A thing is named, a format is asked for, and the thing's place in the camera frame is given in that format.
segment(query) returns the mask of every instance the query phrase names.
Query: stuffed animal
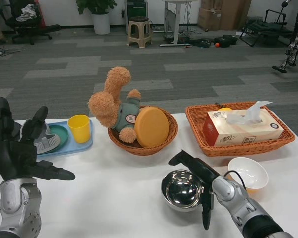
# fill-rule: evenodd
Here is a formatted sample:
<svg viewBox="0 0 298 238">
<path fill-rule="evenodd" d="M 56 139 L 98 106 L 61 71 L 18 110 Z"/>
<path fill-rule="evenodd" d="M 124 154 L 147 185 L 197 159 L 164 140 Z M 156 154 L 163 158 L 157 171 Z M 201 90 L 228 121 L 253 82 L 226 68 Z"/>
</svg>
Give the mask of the stuffed animal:
<svg viewBox="0 0 298 238">
<path fill-rule="evenodd" d="M 130 73 L 123 67 L 109 71 L 105 89 L 89 99 L 89 109 L 100 123 L 119 132 L 119 139 L 132 143 L 136 139 L 134 125 L 140 109 L 141 95 L 133 89 L 127 95 L 127 102 L 121 103 L 122 87 L 131 81 Z"/>
</svg>

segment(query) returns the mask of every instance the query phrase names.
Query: black robotic finger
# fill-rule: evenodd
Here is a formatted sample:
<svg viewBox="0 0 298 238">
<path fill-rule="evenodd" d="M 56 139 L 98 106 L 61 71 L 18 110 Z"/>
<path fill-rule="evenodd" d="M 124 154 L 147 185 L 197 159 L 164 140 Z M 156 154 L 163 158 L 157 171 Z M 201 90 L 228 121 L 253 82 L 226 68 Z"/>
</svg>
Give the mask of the black robotic finger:
<svg viewBox="0 0 298 238">
<path fill-rule="evenodd" d="M 42 106 L 34 115 L 33 119 L 27 120 L 23 125 L 21 143 L 33 144 L 39 138 L 45 119 L 48 115 L 48 108 Z"/>
</svg>

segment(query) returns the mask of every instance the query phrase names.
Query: metal bowl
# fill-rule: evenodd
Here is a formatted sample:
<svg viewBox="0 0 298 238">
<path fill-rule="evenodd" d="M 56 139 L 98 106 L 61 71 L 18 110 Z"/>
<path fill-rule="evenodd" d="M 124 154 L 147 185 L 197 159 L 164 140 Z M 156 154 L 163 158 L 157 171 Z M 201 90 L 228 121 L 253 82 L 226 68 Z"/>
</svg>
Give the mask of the metal bowl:
<svg viewBox="0 0 298 238">
<path fill-rule="evenodd" d="M 161 189 L 167 204 L 181 212 L 195 210 L 204 191 L 200 179 L 188 170 L 170 172 L 163 179 Z"/>
</svg>

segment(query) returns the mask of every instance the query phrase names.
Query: white flower pot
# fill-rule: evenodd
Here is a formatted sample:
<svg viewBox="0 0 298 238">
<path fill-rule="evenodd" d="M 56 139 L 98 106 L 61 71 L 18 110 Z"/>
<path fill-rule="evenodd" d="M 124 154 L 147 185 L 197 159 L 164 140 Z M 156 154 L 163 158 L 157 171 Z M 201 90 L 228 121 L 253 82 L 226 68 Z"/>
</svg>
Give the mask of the white flower pot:
<svg viewBox="0 0 298 238">
<path fill-rule="evenodd" d="M 109 13 L 98 15 L 92 14 L 95 33 L 98 35 L 106 35 L 110 33 Z"/>
</svg>

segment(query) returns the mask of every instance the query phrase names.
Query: white tissue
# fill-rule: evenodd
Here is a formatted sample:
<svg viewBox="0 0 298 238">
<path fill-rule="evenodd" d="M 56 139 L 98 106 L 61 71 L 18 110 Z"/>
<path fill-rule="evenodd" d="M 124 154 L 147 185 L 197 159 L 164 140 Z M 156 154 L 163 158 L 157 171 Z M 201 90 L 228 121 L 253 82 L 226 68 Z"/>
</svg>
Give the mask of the white tissue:
<svg viewBox="0 0 298 238">
<path fill-rule="evenodd" d="M 260 116 L 259 116 L 260 107 L 270 103 L 272 102 L 258 101 L 247 110 L 246 115 L 244 117 L 237 114 L 228 114 L 226 118 L 226 122 L 229 124 L 239 124 L 239 125 L 252 125 L 252 124 L 261 123 L 262 120 L 260 119 Z"/>
</svg>

